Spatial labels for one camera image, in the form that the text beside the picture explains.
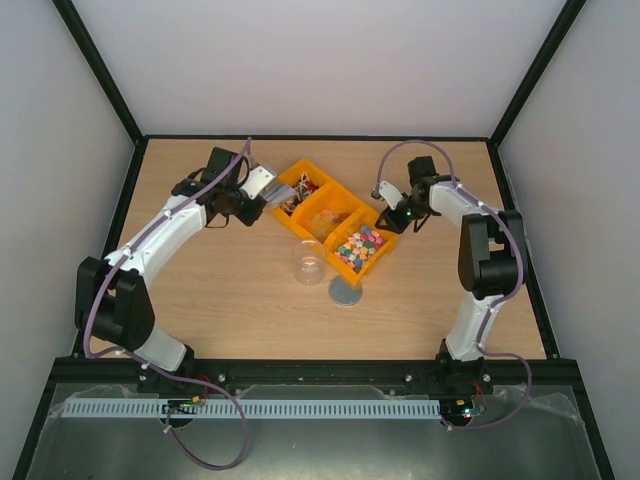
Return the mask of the yellow bin with colourful candies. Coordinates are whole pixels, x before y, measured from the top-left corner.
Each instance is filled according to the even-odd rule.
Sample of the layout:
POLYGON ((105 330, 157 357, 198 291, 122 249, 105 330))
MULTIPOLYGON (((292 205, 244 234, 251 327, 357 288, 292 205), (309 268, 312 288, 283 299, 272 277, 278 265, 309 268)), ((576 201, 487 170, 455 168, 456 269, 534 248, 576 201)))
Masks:
POLYGON ((376 226, 378 216, 375 210, 361 207, 347 217, 324 243, 329 264, 351 286, 358 286, 397 243, 397 234, 376 226))

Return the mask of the metal scoop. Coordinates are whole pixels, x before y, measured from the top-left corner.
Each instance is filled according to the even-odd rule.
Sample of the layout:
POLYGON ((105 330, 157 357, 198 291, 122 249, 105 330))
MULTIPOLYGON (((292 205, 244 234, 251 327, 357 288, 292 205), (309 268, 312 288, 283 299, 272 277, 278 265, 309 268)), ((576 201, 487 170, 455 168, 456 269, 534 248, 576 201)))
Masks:
POLYGON ((271 209, 278 208, 281 204, 295 196, 295 189, 290 185, 282 183, 275 183, 262 193, 263 199, 271 209))

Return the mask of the yellow bin with gummies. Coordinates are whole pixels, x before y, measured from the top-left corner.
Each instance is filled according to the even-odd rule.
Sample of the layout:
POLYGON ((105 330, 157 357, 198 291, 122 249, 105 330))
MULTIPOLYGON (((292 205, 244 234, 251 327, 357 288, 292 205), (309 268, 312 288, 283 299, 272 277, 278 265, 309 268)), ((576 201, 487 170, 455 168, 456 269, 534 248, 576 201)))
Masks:
POLYGON ((324 243, 363 202, 338 183, 319 187, 294 209, 291 230, 300 238, 324 243))

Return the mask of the yellow bin with lollipops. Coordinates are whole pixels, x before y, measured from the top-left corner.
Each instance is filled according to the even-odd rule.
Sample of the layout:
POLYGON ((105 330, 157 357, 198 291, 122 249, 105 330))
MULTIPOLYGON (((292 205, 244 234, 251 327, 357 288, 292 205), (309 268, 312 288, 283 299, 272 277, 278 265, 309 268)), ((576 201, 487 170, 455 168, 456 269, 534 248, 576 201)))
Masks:
POLYGON ((293 189, 293 196, 281 202, 273 215, 295 235, 306 238, 303 215, 310 213, 312 203, 320 198, 334 179, 307 159, 301 159, 279 175, 278 180, 293 189))

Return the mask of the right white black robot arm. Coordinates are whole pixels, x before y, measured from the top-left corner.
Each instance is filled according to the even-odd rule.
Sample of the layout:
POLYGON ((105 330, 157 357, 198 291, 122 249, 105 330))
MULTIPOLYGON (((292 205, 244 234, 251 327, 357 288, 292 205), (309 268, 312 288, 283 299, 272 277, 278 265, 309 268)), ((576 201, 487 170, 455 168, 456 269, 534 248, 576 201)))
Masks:
POLYGON ((527 275, 524 226, 515 210, 498 211, 465 189, 454 175, 440 175, 430 156, 408 163, 411 191, 378 177, 372 197, 386 202, 376 226, 396 234, 418 232, 432 217, 459 228, 457 271, 465 291, 457 319, 435 358, 435 379, 455 392, 483 379, 486 343, 502 306, 527 275))

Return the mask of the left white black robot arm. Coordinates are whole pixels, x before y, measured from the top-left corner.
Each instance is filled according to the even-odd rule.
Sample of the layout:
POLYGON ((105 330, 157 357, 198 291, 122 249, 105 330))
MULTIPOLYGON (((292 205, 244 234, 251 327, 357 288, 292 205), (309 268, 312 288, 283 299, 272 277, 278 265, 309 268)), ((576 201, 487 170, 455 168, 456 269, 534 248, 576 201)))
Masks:
POLYGON ((132 239, 104 258, 86 258, 78 267, 76 326, 86 357, 95 359, 92 338, 108 342, 147 365, 174 373, 189 355, 186 344, 157 324, 149 290, 175 253, 216 217, 246 226, 260 217, 263 192, 276 173, 252 158, 250 147, 235 153, 216 147, 205 167, 178 182, 162 209, 132 239))

